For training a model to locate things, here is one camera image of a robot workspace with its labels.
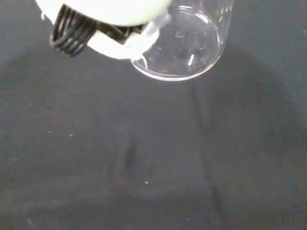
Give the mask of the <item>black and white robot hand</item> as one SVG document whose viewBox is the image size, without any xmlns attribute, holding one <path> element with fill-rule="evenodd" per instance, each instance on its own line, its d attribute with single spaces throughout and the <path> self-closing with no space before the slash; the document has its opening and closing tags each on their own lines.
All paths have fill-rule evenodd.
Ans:
<svg viewBox="0 0 307 230">
<path fill-rule="evenodd" d="M 37 0 L 49 44 L 73 57 L 86 47 L 114 59 L 144 58 L 171 20 L 170 0 Z"/>
</svg>

